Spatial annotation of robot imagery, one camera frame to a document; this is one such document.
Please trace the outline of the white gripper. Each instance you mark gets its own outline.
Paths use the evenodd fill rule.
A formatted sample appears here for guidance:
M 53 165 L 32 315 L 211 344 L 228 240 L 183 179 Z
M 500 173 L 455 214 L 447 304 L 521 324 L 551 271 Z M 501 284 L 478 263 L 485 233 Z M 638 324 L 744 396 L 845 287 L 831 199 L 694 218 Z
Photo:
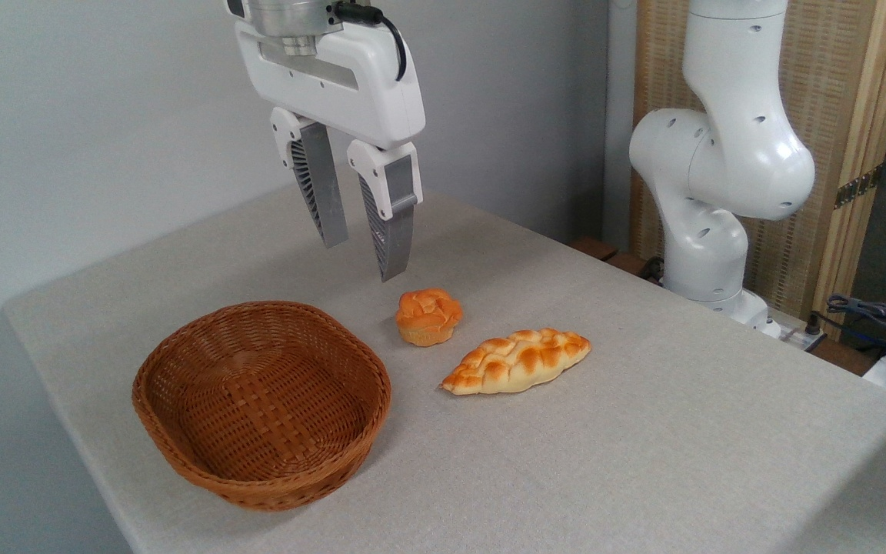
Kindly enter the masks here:
M 289 56 L 247 22 L 236 22 L 235 31 L 251 83 L 277 105 L 270 122 L 278 154 L 293 171 L 326 248 L 347 241 L 348 229 L 325 125 L 362 140 L 352 141 L 347 153 L 358 173 L 381 280 L 405 272 L 415 206 L 423 200 L 418 155 L 409 141 L 425 128 L 425 112 L 415 67 L 396 78 L 393 35 L 347 22 L 340 32 L 320 36 L 315 55 Z

